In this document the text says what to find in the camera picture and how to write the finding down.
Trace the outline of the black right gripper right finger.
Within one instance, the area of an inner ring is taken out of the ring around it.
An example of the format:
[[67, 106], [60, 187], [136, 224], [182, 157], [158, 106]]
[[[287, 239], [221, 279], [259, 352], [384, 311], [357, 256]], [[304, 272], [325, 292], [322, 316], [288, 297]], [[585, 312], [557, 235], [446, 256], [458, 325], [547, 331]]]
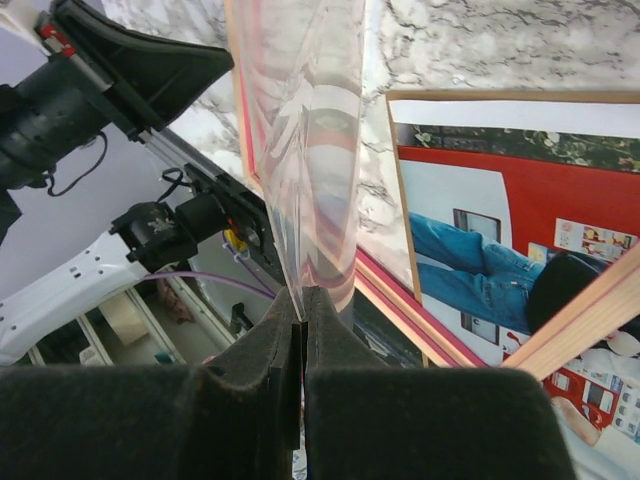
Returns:
[[509, 368], [385, 364], [339, 319], [328, 292], [302, 294], [305, 428], [312, 479], [569, 479], [551, 405]]

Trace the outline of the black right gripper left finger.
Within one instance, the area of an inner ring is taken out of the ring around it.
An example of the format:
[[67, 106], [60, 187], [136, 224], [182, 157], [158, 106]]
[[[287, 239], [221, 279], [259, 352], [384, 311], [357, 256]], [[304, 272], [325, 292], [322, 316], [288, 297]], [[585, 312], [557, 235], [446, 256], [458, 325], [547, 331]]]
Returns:
[[296, 314], [263, 319], [198, 365], [10, 367], [5, 479], [286, 479], [300, 386]]

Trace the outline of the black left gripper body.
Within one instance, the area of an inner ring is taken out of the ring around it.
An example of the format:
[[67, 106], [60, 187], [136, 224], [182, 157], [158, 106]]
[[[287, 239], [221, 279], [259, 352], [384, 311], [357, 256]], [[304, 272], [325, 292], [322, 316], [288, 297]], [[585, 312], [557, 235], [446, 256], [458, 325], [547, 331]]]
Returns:
[[104, 47], [55, 53], [18, 84], [1, 86], [1, 187], [40, 188], [47, 172], [109, 124], [128, 136], [150, 110]]

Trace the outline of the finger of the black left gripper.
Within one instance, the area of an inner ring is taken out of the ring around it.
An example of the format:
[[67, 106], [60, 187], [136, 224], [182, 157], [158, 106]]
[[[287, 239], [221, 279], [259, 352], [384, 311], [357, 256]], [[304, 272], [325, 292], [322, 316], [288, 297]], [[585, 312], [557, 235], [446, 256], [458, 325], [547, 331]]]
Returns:
[[125, 117], [126, 133], [164, 129], [234, 67], [223, 48], [126, 29], [83, 1], [54, 1], [49, 13], [79, 57], [106, 79], [106, 98]]

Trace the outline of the clear acrylic sheet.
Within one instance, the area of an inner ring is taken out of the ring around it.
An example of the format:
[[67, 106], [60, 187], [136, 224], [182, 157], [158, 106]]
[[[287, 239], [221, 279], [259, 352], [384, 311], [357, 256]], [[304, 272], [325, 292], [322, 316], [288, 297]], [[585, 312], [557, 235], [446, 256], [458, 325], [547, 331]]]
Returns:
[[354, 291], [365, 5], [229, 1], [247, 165], [295, 311], [309, 287]]

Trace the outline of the printed photo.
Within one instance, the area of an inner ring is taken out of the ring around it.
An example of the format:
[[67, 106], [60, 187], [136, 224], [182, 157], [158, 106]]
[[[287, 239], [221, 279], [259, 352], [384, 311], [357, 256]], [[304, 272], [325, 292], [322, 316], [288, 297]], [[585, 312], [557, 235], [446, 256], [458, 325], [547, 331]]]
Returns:
[[581, 479], [639, 475], [639, 96], [386, 98], [413, 289], [544, 388]]

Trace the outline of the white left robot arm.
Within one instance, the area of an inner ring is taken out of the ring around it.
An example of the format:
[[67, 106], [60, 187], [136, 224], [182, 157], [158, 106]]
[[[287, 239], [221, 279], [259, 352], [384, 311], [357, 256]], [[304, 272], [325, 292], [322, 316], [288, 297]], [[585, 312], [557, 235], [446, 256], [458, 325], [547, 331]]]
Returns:
[[[234, 65], [222, 48], [138, 34], [81, 1], [1, 5], [4, 30], [47, 61], [16, 86], [1, 88], [1, 227], [19, 219], [12, 192], [57, 194], [57, 163], [117, 127], [147, 144]], [[143, 202], [91, 245], [1, 303], [1, 362], [20, 360], [51, 332], [168, 265], [193, 257], [226, 229], [217, 196], [200, 193], [170, 207]]]

